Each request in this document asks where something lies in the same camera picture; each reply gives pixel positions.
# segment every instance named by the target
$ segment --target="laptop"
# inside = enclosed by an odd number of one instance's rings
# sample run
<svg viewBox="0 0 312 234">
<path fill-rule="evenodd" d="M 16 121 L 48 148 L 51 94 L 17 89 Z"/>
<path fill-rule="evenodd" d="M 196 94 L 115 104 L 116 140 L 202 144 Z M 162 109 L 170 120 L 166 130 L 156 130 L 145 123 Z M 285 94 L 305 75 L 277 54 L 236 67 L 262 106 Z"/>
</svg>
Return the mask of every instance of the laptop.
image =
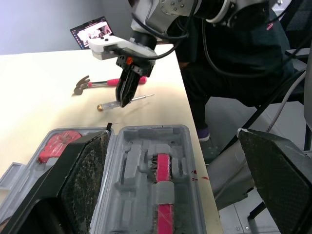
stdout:
<svg viewBox="0 0 312 234">
<path fill-rule="evenodd" d="M 113 35 L 105 17 L 86 22 L 70 31 L 82 50 L 89 49 L 89 39 L 107 38 Z"/>
</svg>

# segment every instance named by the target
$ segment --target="hammer head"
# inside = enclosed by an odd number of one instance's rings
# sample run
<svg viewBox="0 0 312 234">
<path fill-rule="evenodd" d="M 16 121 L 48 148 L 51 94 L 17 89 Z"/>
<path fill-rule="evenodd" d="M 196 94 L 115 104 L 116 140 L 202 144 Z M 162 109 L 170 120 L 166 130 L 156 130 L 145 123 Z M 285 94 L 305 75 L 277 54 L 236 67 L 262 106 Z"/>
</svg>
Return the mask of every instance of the hammer head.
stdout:
<svg viewBox="0 0 312 234">
<path fill-rule="evenodd" d="M 83 90 L 88 88 L 88 83 L 90 82 L 89 76 L 82 78 L 77 84 L 76 88 L 74 89 L 75 95 L 81 95 Z"/>
</svg>

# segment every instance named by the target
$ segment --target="black pants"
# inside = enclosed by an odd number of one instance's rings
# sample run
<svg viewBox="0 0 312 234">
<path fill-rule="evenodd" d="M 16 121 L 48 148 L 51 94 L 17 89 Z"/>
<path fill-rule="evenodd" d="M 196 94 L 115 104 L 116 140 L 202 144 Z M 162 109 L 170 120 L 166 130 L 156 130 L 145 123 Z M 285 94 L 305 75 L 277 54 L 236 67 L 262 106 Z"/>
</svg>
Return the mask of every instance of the black pants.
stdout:
<svg viewBox="0 0 312 234">
<path fill-rule="evenodd" d="M 181 70 L 196 129 L 207 127 L 205 106 L 210 97 L 233 98 L 246 106 L 262 105 L 282 77 L 231 78 L 217 74 L 208 64 L 190 63 Z"/>
</svg>

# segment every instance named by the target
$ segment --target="white table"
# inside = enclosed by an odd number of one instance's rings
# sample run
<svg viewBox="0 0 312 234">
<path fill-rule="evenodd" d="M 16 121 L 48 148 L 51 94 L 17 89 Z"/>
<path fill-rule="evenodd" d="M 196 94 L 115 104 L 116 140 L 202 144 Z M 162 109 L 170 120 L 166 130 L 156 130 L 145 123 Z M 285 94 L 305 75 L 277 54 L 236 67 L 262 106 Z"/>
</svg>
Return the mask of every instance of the white table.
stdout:
<svg viewBox="0 0 312 234">
<path fill-rule="evenodd" d="M 161 54 L 171 45 L 159 45 Z M 116 59 L 99 61 L 90 50 L 0 57 L 0 176 L 11 163 L 27 164 L 46 134 L 55 128 L 184 124 L 191 132 L 207 233 L 223 233 L 176 56 L 158 60 L 136 96 L 155 94 L 126 108 L 98 112 L 97 105 L 115 100 L 115 88 L 84 90 L 72 96 L 86 75 L 92 81 L 119 78 Z"/>
</svg>

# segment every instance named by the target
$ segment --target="red tool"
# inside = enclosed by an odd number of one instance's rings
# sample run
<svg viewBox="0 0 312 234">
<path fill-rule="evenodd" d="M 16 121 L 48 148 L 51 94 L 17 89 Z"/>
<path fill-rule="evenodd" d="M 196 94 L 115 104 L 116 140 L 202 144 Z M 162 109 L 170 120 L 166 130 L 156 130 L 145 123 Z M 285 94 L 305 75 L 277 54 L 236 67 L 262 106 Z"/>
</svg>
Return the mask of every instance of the red tool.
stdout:
<svg viewBox="0 0 312 234">
<path fill-rule="evenodd" d="M 139 83 L 145 84 L 147 81 L 146 77 L 141 77 Z M 76 95 L 81 95 L 84 89 L 94 88 L 94 87 L 102 87 L 102 86 L 117 86 L 119 79 L 110 79 L 108 81 L 100 81 L 100 82 L 91 82 L 89 76 L 82 78 L 76 85 L 74 89 L 74 93 Z"/>
<path fill-rule="evenodd" d="M 49 139 L 44 149 L 40 152 L 38 157 L 39 163 L 47 163 L 52 157 L 60 157 L 66 146 L 80 137 L 81 134 L 75 131 L 55 134 Z"/>
<path fill-rule="evenodd" d="M 171 181 L 170 156 L 159 154 L 152 158 L 152 171 L 154 172 L 156 183 L 162 181 Z M 157 210 L 157 234 L 174 233 L 174 206 L 172 204 L 162 204 Z"/>
</svg>

